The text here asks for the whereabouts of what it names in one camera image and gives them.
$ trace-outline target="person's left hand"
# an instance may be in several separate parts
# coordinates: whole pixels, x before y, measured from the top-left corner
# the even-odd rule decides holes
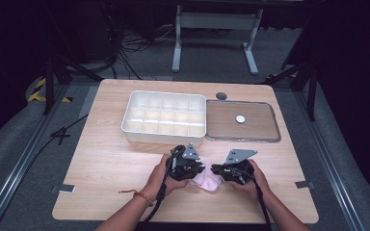
[[[157,193],[161,187],[165,172],[167,170],[166,162],[169,158],[170,155],[163,155],[163,157],[161,158],[161,162],[157,166],[155,166],[154,170],[149,175],[146,185],[141,190],[141,193],[148,196],[152,201],[156,199]],[[165,192],[165,196],[169,195],[174,190],[184,188],[187,184],[188,180],[176,181],[168,176],[166,181],[167,190]]]

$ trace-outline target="container lid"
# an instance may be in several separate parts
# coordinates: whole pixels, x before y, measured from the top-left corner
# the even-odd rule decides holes
[[[275,112],[268,103],[207,100],[206,138],[223,141],[280,141]]]

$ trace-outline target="pink fabric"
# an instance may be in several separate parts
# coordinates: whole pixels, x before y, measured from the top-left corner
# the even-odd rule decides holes
[[[212,172],[212,170],[210,169],[212,164],[207,165],[205,162],[203,162],[203,165],[205,166],[203,172],[195,176],[194,179],[191,179],[189,181],[189,184],[198,186],[210,192],[218,190],[222,182],[222,176],[215,175]]]

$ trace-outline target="white storage box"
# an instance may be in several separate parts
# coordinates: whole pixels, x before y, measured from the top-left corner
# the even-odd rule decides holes
[[[136,90],[131,93],[121,125],[129,141],[199,146],[206,134],[206,98]]]

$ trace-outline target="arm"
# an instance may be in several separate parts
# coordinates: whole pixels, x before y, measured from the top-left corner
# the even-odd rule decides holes
[[[144,188],[140,191],[140,193],[144,194],[152,201],[156,200],[157,193],[161,187],[164,174],[167,169],[166,162],[169,157],[169,155],[164,154],[161,162],[151,172]],[[173,190],[184,188],[187,185],[187,181],[176,181],[169,176],[167,178],[166,185],[167,196],[172,193]],[[105,220],[100,226],[98,226],[96,230],[134,230],[148,206],[149,202],[146,199],[142,198],[141,196],[134,196],[121,209],[119,209],[111,217]]]
[[[277,227],[281,231],[287,230],[309,230],[270,190],[269,184],[261,169],[257,166],[256,162],[249,160],[254,168],[254,177],[257,184],[263,191],[263,199],[267,210],[275,221]],[[252,181],[242,186],[235,182],[228,182],[228,184],[236,191],[247,193],[252,199],[257,200],[257,191]]]

